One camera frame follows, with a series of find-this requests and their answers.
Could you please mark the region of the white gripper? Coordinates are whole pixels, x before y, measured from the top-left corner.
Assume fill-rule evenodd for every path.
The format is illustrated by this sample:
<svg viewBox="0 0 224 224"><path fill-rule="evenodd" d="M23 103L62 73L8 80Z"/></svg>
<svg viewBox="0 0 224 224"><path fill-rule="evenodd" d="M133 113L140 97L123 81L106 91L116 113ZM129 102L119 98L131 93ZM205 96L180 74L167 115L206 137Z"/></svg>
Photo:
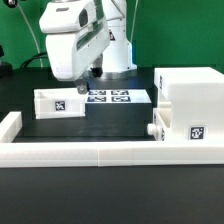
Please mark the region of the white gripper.
<svg viewBox="0 0 224 224"><path fill-rule="evenodd" d="M39 20L54 77L76 81L110 44L102 0L52 0ZM79 94L87 83L76 82Z"/></svg>

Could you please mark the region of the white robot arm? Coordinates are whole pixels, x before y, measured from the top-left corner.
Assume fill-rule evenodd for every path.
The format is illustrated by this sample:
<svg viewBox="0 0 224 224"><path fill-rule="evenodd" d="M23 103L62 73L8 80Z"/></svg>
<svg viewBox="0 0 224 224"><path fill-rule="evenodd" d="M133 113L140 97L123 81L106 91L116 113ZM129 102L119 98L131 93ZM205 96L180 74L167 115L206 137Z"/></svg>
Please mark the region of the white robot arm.
<svg viewBox="0 0 224 224"><path fill-rule="evenodd" d="M134 70L126 9L126 0L51 0L39 25L54 77L85 94L87 71L107 78Z"/></svg>

